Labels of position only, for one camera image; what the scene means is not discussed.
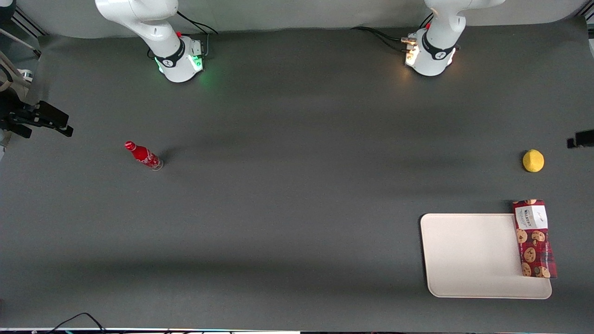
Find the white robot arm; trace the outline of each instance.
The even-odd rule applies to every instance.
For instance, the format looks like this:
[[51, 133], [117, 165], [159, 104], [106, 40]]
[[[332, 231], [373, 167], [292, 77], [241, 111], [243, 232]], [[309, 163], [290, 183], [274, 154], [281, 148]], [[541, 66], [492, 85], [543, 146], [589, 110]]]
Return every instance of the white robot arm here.
[[434, 17], [429, 29], [423, 27], [405, 39], [409, 44], [405, 64], [422, 75], [442, 73], [450, 65], [454, 46], [466, 27], [466, 17], [459, 12], [493, 7], [503, 2], [505, 0], [425, 0]]
[[179, 37], [165, 21], [178, 11], [178, 0], [95, 0], [101, 15], [139, 35], [150, 47], [159, 70], [170, 81], [188, 81], [203, 69], [199, 41]]

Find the metal connector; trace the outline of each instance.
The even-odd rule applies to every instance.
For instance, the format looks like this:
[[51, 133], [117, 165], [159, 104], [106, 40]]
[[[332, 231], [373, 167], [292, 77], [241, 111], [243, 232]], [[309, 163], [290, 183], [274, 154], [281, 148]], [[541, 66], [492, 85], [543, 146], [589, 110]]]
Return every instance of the metal connector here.
[[404, 44], [408, 44], [408, 45], [416, 45], [416, 38], [403, 37], [400, 39], [400, 43], [404, 43]]

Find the white label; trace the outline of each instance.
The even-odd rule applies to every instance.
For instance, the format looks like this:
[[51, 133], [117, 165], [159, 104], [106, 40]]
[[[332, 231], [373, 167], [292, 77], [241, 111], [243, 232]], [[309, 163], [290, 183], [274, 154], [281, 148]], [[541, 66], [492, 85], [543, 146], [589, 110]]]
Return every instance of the white label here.
[[516, 208], [516, 221], [521, 229], [548, 228], [544, 205], [531, 205]]

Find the white wall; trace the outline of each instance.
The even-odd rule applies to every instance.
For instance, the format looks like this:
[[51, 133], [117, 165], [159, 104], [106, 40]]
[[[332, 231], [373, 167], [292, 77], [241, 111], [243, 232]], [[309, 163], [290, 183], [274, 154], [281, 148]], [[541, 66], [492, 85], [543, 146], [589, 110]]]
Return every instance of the white wall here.
[[[507, 0], [500, 6], [466, 11], [471, 26], [533, 24], [572, 15], [587, 0]], [[18, 0], [18, 6], [48, 33], [97, 38], [133, 34], [105, 20], [94, 0]], [[417, 26], [429, 13], [422, 0], [179, 0], [186, 16], [220, 31], [286, 28]], [[197, 31], [179, 17], [174, 29]]]

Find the bottle cap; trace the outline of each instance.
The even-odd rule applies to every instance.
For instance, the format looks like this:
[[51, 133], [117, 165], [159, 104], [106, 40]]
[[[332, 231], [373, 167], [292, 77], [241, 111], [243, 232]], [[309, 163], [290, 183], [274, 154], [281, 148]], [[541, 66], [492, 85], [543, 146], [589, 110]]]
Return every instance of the bottle cap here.
[[126, 143], [124, 144], [124, 147], [126, 147], [126, 149], [129, 151], [133, 151], [136, 149], [136, 144], [134, 144], [131, 141], [126, 141]]

